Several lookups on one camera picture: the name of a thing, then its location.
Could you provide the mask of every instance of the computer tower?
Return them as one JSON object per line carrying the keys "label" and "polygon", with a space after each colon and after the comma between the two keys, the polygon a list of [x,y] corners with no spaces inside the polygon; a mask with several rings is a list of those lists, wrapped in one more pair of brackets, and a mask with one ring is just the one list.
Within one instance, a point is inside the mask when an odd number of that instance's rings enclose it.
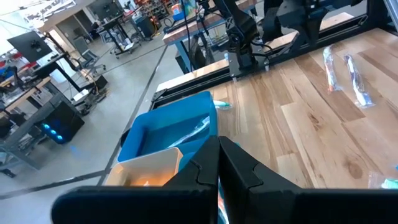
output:
{"label": "computer tower", "polygon": [[42,122],[45,133],[59,144],[72,140],[84,125],[80,115],[61,102]]}

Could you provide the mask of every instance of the clear plastic bag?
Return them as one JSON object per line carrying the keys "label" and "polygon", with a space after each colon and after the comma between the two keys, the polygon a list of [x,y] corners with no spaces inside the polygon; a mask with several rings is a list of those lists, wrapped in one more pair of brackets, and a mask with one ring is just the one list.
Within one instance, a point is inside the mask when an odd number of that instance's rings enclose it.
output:
{"label": "clear plastic bag", "polygon": [[209,128],[210,125],[210,117],[206,117],[204,119],[202,119],[198,125],[195,126],[195,128],[193,129],[193,131],[187,135],[185,135],[184,137],[180,138],[179,140],[175,141],[173,144],[171,144],[168,148],[171,147],[175,147],[178,146],[181,143],[184,143],[185,141],[187,141],[188,139],[192,138],[193,136],[199,134],[200,132],[202,132],[203,130]]}
{"label": "clear plastic bag", "polygon": [[232,104],[227,103],[227,102],[213,100],[213,103],[216,106],[216,109],[219,109],[219,110],[229,110],[232,108]]}
{"label": "clear plastic bag", "polygon": [[377,172],[369,174],[368,187],[370,189],[398,189],[398,180],[386,177]]}
{"label": "clear plastic bag", "polygon": [[344,56],[344,60],[347,64],[349,75],[351,76],[351,82],[353,84],[353,89],[356,95],[357,102],[355,102],[355,104],[360,108],[369,108],[374,106],[369,93],[365,90],[362,76],[354,64],[353,57],[349,54],[346,54]]}
{"label": "clear plastic bag", "polygon": [[323,50],[323,62],[325,63],[326,76],[328,78],[328,93],[341,90],[341,87],[337,83],[335,69],[333,67],[333,54],[331,52],[331,46],[326,47]]}

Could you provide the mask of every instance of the computer monitor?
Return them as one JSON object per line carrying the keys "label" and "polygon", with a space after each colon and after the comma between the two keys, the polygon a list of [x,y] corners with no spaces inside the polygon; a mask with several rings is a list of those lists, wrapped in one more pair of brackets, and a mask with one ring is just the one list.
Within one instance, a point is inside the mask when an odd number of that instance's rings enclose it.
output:
{"label": "computer monitor", "polygon": [[52,52],[51,48],[34,31],[8,39],[8,42],[30,63],[36,62]]}

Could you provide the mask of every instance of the concrete floor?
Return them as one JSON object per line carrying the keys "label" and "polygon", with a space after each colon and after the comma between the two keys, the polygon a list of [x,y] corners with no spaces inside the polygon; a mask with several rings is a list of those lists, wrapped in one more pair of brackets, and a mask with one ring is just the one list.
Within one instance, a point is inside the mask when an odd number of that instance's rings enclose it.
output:
{"label": "concrete floor", "polygon": [[[366,4],[362,3],[355,9],[341,9],[331,15],[348,11],[356,16],[365,8]],[[257,11],[262,16],[261,4],[257,5]],[[219,33],[222,34],[223,29],[221,26]],[[84,117],[86,123],[72,142],[59,146],[47,141],[33,151],[32,157],[43,165],[41,170],[18,166],[12,169],[17,174],[14,179],[0,174],[0,223],[50,223],[50,208],[60,194],[74,187],[96,185],[100,177],[6,199],[2,195],[90,174],[116,163],[110,158],[120,135],[136,116],[149,109],[158,84],[183,75],[174,59],[177,49],[175,46],[166,48],[162,37],[143,42],[131,55],[120,55],[119,60],[109,54],[112,44],[99,41],[90,44],[92,51],[101,56],[98,63],[108,68],[103,75],[109,82],[110,94]],[[84,82],[79,75],[73,79],[80,84]],[[57,86],[67,97],[76,93],[73,88],[70,90],[68,83]]]}

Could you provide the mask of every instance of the office chair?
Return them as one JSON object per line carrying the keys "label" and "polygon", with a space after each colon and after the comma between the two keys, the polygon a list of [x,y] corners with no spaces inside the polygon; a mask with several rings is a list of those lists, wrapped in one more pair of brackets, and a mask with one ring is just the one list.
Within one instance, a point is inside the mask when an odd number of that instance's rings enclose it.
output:
{"label": "office chair", "polygon": [[81,55],[81,57],[77,59],[80,62],[78,66],[79,70],[87,69],[89,73],[93,72],[94,74],[97,74],[96,70],[99,68],[106,70],[106,65],[95,65],[100,58],[88,48],[86,40],[83,37],[78,37],[73,42]]}

